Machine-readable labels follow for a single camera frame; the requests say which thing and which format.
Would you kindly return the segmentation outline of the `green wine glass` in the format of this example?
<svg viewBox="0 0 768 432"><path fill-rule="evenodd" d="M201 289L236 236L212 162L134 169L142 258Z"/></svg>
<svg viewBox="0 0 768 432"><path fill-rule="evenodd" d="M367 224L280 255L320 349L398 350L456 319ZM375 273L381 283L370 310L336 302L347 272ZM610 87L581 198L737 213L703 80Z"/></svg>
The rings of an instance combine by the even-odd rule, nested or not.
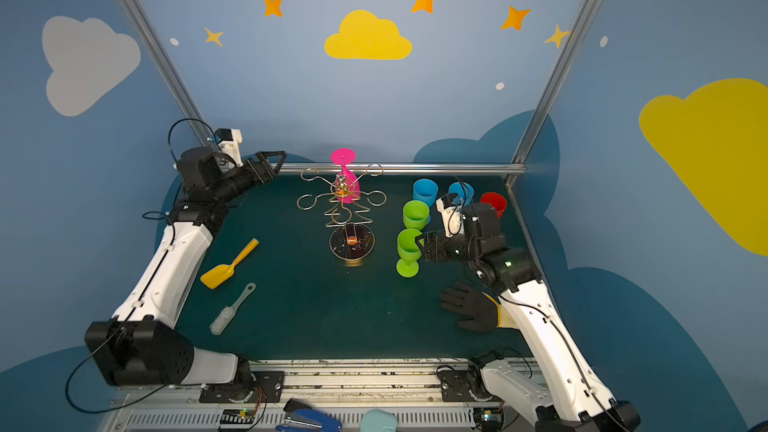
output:
<svg viewBox="0 0 768 432"><path fill-rule="evenodd" d="M408 201L402 209L403 224L408 229L423 230L429 222L430 208L420 200Z"/></svg>
<svg viewBox="0 0 768 432"><path fill-rule="evenodd" d="M420 235L420 230L406 228L397 236L399 260L396 263L396 270L401 277L412 278L419 272L418 260L421 258L422 252L417 244L417 238Z"/></svg>

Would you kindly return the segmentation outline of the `red wine glass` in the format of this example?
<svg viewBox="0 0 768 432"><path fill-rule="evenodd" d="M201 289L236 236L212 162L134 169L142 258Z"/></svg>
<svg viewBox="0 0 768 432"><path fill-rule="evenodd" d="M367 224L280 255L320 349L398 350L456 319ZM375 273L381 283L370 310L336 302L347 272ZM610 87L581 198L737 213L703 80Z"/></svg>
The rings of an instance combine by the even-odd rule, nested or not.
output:
<svg viewBox="0 0 768 432"><path fill-rule="evenodd" d="M508 206L507 199L502 194L496 192L484 193L481 196L481 202L491 206L499 218L503 216Z"/></svg>

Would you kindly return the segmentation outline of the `blue wine glass front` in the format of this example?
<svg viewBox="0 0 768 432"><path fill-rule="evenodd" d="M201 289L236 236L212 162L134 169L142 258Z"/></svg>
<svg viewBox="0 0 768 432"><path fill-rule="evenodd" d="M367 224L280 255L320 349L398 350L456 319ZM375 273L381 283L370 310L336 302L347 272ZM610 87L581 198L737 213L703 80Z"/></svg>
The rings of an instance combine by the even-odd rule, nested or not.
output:
<svg viewBox="0 0 768 432"><path fill-rule="evenodd" d="M452 204L457 206L468 206L472 203L474 197L474 188L467 182L456 181L449 186L449 195L452 197Z"/></svg>

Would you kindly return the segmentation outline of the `blue wine glass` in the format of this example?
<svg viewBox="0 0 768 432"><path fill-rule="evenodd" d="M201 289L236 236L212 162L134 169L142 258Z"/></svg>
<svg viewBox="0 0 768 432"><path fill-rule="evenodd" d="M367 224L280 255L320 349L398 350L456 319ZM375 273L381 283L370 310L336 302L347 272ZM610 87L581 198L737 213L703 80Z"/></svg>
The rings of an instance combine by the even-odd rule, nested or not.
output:
<svg viewBox="0 0 768 432"><path fill-rule="evenodd" d="M474 197L474 188L467 182L456 181L449 186L449 195L452 197L452 204L457 206L468 206L472 203Z"/></svg>
<svg viewBox="0 0 768 432"><path fill-rule="evenodd" d="M437 199L439 186L431 179L418 179L413 184L413 199L432 207Z"/></svg>

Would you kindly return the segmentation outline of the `pink wine glass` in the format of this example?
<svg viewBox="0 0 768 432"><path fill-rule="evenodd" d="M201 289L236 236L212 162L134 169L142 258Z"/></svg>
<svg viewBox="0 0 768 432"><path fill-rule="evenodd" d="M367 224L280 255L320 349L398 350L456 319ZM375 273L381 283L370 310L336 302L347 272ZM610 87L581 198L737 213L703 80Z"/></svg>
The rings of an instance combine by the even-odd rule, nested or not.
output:
<svg viewBox="0 0 768 432"><path fill-rule="evenodd" d="M341 167L333 183L336 198L343 204L351 204L360 199L358 177L349 169L355 161L356 153L349 148L340 148L330 155L331 162Z"/></svg>

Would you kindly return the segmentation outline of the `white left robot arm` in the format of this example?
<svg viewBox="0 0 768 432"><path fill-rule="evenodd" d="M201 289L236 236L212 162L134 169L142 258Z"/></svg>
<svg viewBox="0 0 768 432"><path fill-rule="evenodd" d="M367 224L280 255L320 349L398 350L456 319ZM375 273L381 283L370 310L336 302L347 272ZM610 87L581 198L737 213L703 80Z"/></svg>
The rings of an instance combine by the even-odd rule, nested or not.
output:
<svg viewBox="0 0 768 432"><path fill-rule="evenodd" d="M175 326L229 203L274 180L283 151L238 160L207 147L176 163L184 194L166 218L161 242L137 285L107 321L92 323L85 342L110 386L228 384L241 379L232 353L195 347Z"/></svg>

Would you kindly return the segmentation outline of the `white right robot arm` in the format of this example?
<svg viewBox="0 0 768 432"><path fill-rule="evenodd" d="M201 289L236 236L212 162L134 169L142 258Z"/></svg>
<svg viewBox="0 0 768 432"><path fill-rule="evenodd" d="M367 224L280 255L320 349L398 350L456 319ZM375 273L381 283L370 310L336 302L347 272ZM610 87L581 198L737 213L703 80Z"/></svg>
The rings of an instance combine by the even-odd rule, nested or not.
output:
<svg viewBox="0 0 768 432"><path fill-rule="evenodd" d="M538 385L501 355L473 359L472 391L501 399L537 431L634 431L641 419L629 401L614 397L562 322L545 279L523 249L507 246L497 211L486 203L436 200L443 228L417 237L428 262L458 261L498 298L513 319L545 380Z"/></svg>

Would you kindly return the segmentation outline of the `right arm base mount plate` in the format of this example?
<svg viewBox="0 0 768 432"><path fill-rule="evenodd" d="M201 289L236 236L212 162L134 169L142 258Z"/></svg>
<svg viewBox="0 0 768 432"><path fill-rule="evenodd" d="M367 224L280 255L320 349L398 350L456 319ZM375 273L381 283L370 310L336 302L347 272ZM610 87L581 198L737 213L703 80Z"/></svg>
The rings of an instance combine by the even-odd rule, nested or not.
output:
<svg viewBox="0 0 768 432"><path fill-rule="evenodd" d="M435 375L439 380L441 397L444 402L487 403L501 399L490 394L481 383L479 374L467 369L439 366Z"/></svg>

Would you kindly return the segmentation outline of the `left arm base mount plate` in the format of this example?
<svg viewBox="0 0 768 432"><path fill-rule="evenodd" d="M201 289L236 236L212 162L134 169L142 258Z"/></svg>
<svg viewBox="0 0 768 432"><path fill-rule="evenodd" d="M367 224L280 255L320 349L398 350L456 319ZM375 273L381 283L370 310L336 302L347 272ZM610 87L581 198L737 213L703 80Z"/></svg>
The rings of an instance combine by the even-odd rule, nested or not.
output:
<svg viewBox="0 0 768 432"><path fill-rule="evenodd" d="M203 404L256 404L281 401L285 373L283 371L251 371L228 384L204 388L199 396Z"/></svg>

